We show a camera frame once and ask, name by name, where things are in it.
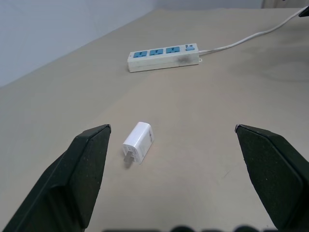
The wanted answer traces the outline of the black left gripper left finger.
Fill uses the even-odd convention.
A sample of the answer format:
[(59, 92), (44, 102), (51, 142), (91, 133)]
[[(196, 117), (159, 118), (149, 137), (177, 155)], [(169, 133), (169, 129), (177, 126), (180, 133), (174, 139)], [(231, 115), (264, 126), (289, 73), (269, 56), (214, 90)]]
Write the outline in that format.
[(40, 176), (2, 232), (84, 232), (100, 190), (109, 124), (83, 131)]

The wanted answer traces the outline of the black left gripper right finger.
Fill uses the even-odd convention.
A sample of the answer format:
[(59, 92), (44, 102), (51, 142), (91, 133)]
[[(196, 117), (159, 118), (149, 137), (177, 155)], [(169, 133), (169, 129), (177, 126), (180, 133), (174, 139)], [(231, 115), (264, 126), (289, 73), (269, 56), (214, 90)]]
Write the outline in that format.
[(280, 232), (309, 232), (309, 161), (284, 137), (238, 124), (251, 183)]

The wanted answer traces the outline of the white charger plug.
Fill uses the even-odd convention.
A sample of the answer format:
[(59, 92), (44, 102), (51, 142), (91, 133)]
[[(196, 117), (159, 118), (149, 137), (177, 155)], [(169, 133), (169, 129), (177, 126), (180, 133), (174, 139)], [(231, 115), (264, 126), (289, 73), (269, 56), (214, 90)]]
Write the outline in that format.
[(123, 143), (124, 162), (141, 164), (154, 142), (154, 134), (149, 123), (138, 122)]

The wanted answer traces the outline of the white power strip blue sockets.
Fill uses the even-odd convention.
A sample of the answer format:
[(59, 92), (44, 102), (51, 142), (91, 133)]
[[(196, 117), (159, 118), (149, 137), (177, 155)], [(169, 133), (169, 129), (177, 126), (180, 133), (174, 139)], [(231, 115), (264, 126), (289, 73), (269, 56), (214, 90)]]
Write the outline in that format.
[(127, 65), (128, 70), (135, 73), (198, 65), (201, 61), (197, 44), (190, 43), (131, 52)]

